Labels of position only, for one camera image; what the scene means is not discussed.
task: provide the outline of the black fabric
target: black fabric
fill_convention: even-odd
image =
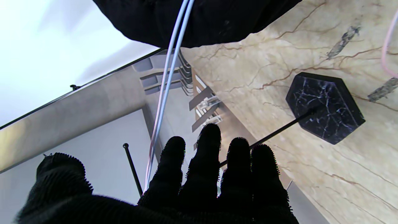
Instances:
[[[181,186],[185,142],[172,137],[166,144],[148,190],[134,206],[92,194],[83,164],[56,153],[37,168],[36,183],[17,215],[19,224],[298,224],[271,149],[260,145],[250,154],[249,143],[236,138],[228,150],[228,168],[219,176],[220,129],[204,127],[197,153]]]
[[[127,38],[167,48],[183,0],[94,0]],[[196,0],[182,47],[237,42],[301,0]]]

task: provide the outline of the marble countertop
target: marble countertop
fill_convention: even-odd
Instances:
[[[398,82],[380,65],[397,8],[398,0],[303,0],[240,42],[182,49],[256,139],[294,119],[285,97],[296,74],[344,80],[366,120],[361,127],[337,145],[298,124],[267,142],[332,224],[398,220],[398,91],[391,92]],[[388,64],[398,72],[397,38]],[[378,88],[388,91],[372,94]]]

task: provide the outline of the wall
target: wall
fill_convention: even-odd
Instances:
[[[131,66],[81,88],[0,130],[0,173],[144,105]]]
[[[131,157],[144,188],[150,138],[142,110],[100,126],[45,153],[62,152],[78,158],[86,168],[86,177],[94,187],[94,194],[136,203],[139,194],[122,147],[124,143],[130,145]],[[36,156],[0,174],[1,224],[11,223],[24,205],[42,159],[43,155]],[[156,167],[155,160],[152,174]]]

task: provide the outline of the white cable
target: white cable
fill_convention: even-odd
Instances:
[[[157,109],[157,112],[156,112],[155,125],[154,125],[154,130],[153,130],[153,133],[152,133],[151,143],[150,143],[149,160],[148,160],[148,164],[146,166],[144,192],[148,189],[149,179],[150,179],[150,175],[151,175],[151,171],[152,171],[153,159],[154,159],[154,155],[155,155],[155,153],[154,153],[154,145],[155,145],[156,140],[158,138],[160,125],[161,125],[162,120],[163,120],[164,104],[166,103],[166,101],[162,100],[162,93],[163,93],[164,84],[165,84],[165,81],[166,81],[167,70],[168,70],[168,67],[169,67],[170,55],[171,55],[171,51],[172,51],[173,46],[174,46],[174,42],[175,42],[176,35],[177,35],[177,32],[178,32],[179,24],[181,22],[181,19],[182,19],[182,16],[184,14],[184,11],[185,11],[185,8],[187,6],[187,3],[188,3],[188,0],[184,0],[182,5],[181,5],[180,11],[179,11],[178,16],[177,16],[176,24],[175,24],[174,29],[173,29],[172,37],[171,37],[171,40],[170,40],[170,43],[169,43],[169,48],[168,48],[168,51],[167,51],[167,55],[166,55],[166,62],[165,62],[164,71],[163,71],[163,79],[162,79],[162,84],[161,84],[161,87],[160,87],[158,109]],[[181,33],[183,35],[184,32],[185,32],[185,28],[184,28],[184,30],[181,29],[180,35],[181,35]],[[169,88],[170,88],[171,77],[172,77],[172,74],[174,73],[175,60],[176,60],[176,56],[178,55],[178,50],[179,50],[179,47],[178,47],[178,49],[176,47],[176,49],[174,51],[174,57],[173,57],[172,66],[170,68],[168,83],[166,85],[166,91],[165,91],[165,96],[166,97],[165,98],[167,98],[168,91],[169,91]]]

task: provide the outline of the pink cable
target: pink cable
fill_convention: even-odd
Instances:
[[[383,49],[381,51],[381,66],[383,67],[383,69],[388,74],[390,74],[391,76],[394,76],[396,78],[398,78],[398,74],[393,72],[392,70],[390,70],[387,67],[386,56],[387,56],[387,47],[388,47],[388,45],[390,43],[391,36],[392,36],[393,31],[394,31],[395,24],[397,23],[397,20],[398,20],[398,10],[397,10],[397,12],[394,15],[394,19],[391,22],[390,28],[388,29],[386,39],[384,40]]]

